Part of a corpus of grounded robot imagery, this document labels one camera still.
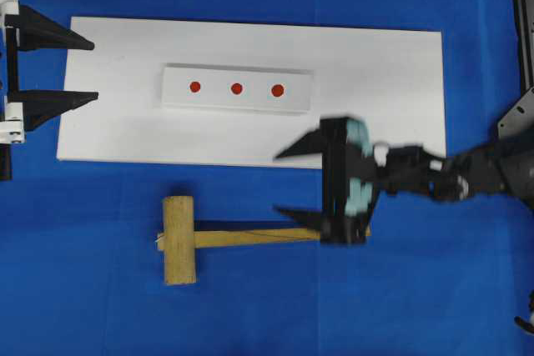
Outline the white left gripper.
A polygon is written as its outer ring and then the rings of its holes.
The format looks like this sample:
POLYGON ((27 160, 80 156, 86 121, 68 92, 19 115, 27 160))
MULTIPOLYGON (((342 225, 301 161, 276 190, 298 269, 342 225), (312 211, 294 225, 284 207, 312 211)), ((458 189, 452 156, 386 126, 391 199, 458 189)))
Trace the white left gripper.
POLYGON ((1 0, 1 29, 7 54, 8 91, 1 118, 1 180, 12 179, 11 146, 25 142, 25 128, 38 128, 48 120, 98 99, 97 92, 19 91, 18 50, 41 48, 94 50, 94 43, 63 27, 18 0, 1 0))

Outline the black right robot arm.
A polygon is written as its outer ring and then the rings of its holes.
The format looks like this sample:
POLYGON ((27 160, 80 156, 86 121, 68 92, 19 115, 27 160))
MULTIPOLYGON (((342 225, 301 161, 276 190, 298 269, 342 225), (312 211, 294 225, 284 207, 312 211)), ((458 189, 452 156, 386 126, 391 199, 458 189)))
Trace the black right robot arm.
POLYGON ((323 118, 277 154, 278 159, 319 154, 322 208, 278 206, 276 211, 316 231, 323 243, 365 243, 381 193, 412 193, 437 203, 456 203, 478 194, 504 194, 533 206, 533 130, 439 157, 420 145, 388 147, 385 161, 375 156, 364 121, 323 118))

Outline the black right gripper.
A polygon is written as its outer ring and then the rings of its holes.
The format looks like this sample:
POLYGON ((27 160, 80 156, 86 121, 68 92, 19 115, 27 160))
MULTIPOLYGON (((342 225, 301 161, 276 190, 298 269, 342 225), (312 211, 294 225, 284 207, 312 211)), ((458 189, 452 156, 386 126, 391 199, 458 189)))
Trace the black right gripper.
POLYGON ((390 148, 380 166, 364 122, 323 118, 274 160, 321 154, 322 212, 274 206, 274 210, 320 234, 323 243, 366 242, 372 214, 382 193, 429 196, 431 156, 420 146, 390 148))

